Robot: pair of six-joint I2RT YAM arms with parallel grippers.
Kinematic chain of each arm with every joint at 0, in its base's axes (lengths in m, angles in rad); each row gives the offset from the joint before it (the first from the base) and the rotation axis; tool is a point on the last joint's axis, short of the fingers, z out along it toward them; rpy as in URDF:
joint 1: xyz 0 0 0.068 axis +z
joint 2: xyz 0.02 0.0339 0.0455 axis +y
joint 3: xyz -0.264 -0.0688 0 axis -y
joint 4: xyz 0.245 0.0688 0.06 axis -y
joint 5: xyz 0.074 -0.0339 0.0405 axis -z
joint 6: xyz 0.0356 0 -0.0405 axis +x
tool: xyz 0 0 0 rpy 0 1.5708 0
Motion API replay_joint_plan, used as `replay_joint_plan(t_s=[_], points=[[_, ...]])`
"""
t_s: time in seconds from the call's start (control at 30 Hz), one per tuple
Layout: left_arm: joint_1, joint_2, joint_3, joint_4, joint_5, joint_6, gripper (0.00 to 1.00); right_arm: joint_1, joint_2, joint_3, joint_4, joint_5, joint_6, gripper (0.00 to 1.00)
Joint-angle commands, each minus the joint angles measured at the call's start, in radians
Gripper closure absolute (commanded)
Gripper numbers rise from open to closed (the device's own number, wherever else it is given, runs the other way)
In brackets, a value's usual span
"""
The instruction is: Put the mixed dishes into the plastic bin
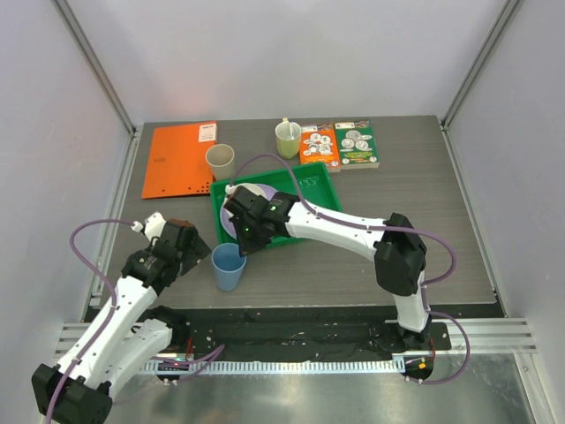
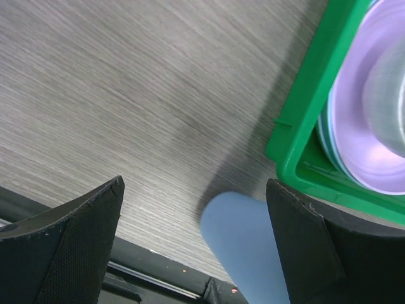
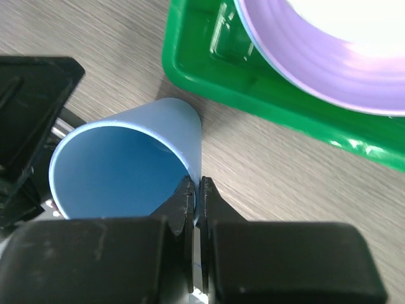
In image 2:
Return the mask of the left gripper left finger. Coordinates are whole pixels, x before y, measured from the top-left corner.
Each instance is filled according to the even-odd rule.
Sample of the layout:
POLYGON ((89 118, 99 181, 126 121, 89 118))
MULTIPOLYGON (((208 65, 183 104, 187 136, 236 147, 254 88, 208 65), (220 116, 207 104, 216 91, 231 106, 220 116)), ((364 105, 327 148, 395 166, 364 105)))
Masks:
POLYGON ((97 303, 125 184, 89 193, 1 228, 1 303, 97 303))

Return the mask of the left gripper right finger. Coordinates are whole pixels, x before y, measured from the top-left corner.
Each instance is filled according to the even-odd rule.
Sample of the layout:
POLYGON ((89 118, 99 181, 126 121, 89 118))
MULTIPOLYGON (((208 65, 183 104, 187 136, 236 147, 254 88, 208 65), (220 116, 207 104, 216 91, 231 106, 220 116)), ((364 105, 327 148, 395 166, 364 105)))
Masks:
POLYGON ((404 230, 276 179, 266 202, 291 303, 404 303, 404 230))

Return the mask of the blue cup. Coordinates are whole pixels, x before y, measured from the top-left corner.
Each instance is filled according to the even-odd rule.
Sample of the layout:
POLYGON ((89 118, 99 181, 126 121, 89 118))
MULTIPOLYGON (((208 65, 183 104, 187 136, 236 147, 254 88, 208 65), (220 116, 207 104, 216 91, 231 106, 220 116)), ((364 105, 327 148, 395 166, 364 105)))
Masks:
POLYGON ((225 192, 205 207, 201 235, 248 303, 289 303, 267 204, 225 192))

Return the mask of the blue plate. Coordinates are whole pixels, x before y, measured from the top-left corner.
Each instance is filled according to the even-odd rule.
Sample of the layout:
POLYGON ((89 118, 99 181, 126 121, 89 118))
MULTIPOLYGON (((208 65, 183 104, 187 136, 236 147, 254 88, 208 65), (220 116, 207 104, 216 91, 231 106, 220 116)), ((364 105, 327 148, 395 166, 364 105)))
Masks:
POLYGON ((316 129, 328 159, 356 184, 381 192, 380 163, 384 146, 376 139, 363 113, 362 93, 366 79, 382 53, 383 35, 378 19, 388 1, 374 1, 339 69, 320 114, 316 129))

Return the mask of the white bowl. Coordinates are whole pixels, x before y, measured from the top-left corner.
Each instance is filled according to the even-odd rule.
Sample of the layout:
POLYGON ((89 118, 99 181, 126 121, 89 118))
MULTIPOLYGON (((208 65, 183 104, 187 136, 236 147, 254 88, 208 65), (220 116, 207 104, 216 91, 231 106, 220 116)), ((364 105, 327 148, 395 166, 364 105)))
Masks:
POLYGON ((363 112, 374 136, 404 156, 404 39, 385 50, 363 87, 363 112))

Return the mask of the purple plate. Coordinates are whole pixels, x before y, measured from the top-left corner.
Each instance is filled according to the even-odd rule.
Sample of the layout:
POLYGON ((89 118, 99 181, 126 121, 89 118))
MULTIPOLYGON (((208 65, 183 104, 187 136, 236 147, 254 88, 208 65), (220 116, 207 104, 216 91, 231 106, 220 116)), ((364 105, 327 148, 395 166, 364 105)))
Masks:
POLYGON ((404 1, 365 14, 327 102, 334 153, 355 183, 404 194, 404 1))

